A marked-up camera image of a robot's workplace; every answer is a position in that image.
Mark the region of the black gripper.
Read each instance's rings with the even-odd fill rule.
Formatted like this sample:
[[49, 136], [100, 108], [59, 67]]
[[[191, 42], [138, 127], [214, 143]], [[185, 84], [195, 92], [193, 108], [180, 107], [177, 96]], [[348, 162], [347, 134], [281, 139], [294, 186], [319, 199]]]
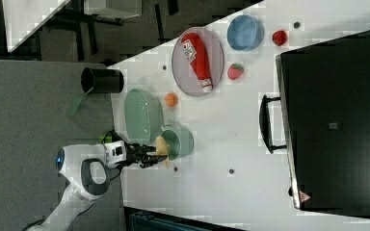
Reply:
[[160, 162], [165, 161], [168, 156], [147, 155], [146, 153], [155, 153], [157, 148], [150, 145], [140, 145], [138, 143], [127, 143], [125, 145], [125, 160], [122, 162], [124, 167], [140, 163], [141, 168], [152, 167]]

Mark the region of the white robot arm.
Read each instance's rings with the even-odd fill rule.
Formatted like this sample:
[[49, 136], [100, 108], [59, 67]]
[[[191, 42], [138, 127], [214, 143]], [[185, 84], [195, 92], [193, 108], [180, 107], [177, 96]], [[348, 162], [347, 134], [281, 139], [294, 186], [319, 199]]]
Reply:
[[158, 155], [153, 146], [125, 141], [65, 146], [56, 159], [58, 172], [68, 181], [62, 200], [48, 218], [22, 231], [67, 231], [109, 190], [112, 169], [122, 170], [132, 164], [152, 167], [167, 159], [167, 154]]

